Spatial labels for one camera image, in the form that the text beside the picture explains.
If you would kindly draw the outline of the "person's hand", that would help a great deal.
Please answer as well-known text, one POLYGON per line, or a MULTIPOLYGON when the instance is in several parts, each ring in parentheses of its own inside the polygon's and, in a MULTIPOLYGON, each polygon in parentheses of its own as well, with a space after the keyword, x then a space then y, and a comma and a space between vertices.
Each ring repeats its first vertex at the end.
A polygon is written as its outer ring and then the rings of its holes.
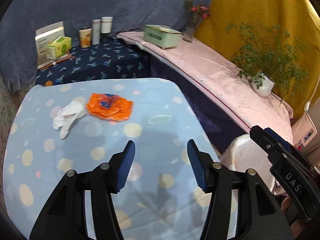
POLYGON ((280 206, 280 209, 284 213, 285 217, 288 219, 293 239, 296 239, 305 229, 305 221, 300 218, 298 210, 289 196, 284 198, 280 206))

